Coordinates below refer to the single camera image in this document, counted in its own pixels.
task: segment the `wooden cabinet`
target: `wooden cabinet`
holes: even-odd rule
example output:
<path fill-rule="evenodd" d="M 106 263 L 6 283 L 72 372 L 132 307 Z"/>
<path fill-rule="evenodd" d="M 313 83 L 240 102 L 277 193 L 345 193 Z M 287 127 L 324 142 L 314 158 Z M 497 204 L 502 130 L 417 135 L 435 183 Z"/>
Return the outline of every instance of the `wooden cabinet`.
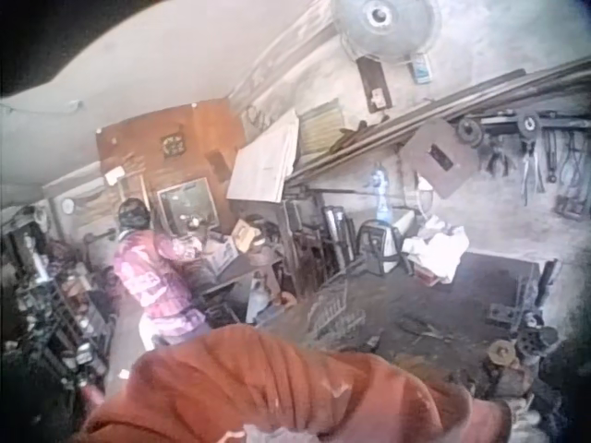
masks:
<path fill-rule="evenodd" d="M 236 222 L 225 198 L 235 157 L 246 141 L 242 122 L 228 100 L 164 109 L 104 127 L 97 134 L 101 170 L 123 166 L 143 171 L 148 193 L 205 177 L 222 229 Z"/>

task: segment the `person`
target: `person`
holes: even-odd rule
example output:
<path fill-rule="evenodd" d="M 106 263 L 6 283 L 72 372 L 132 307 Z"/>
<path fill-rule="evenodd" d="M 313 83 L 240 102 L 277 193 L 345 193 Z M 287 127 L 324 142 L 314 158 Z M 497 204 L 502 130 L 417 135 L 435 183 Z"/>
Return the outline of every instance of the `person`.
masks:
<path fill-rule="evenodd" d="M 138 198 L 124 201 L 118 218 L 121 234 L 114 271 L 144 309 L 139 328 L 147 350 L 153 349 L 154 333 L 176 344 L 210 332 L 205 316 L 191 304 L 191 291 L 172 266 L 172 262 L 199 260 L 200 241 L 155 233 L 150 211 Z"/>
<path fill-rule="evenodd" d="M 299 349 L 233 325 L 145 353 L 74 441 L 491 443 L 517 432 L 516 416 L 376 355 Z"/>

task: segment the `wall fan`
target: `wall fan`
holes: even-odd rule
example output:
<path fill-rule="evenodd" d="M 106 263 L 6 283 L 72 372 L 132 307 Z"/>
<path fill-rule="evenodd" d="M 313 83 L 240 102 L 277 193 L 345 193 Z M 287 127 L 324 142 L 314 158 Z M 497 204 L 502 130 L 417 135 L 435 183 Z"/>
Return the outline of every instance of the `wall fan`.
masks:
<path fill-rule="evenodd" d="M 354 58 L 403 63 L 424 53 L 440 30 L 437 0 L 332 0 L 334 23 Z"/>

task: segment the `welding helmet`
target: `welding helmet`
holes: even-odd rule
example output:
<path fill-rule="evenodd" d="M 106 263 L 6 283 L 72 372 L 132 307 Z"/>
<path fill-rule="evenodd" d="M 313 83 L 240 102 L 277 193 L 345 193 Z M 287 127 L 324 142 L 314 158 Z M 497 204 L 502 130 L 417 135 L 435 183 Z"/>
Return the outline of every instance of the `welding helmet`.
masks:
<path fill-rule="evenodd" d="M 150 229 L 150 211 L 139 198 L 128 198 L 119 207 L 119 225 L 122 230 Z"/>

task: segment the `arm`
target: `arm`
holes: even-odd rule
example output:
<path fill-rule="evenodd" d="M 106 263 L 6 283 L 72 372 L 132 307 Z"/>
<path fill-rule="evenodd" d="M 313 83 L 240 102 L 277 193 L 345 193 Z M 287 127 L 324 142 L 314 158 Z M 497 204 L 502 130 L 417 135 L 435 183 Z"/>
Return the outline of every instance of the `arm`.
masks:
<path fill-rule="evenodd" d="M 495 403 L 428 386 L 379 357 L 314 353 L 234 326 L 145 354 L 81 437 L 234 442 L 223 438 L 244 425 L 340 441 L 484 443 L 503 441 L 509 418 Z"/>
<path fill-rule="evenodd" d="M 175 238 L 157 233 L 154 245 L 158 254 L 171 261 L 190 262 L 201 257 L 201 242 L 195 237 Z"/>

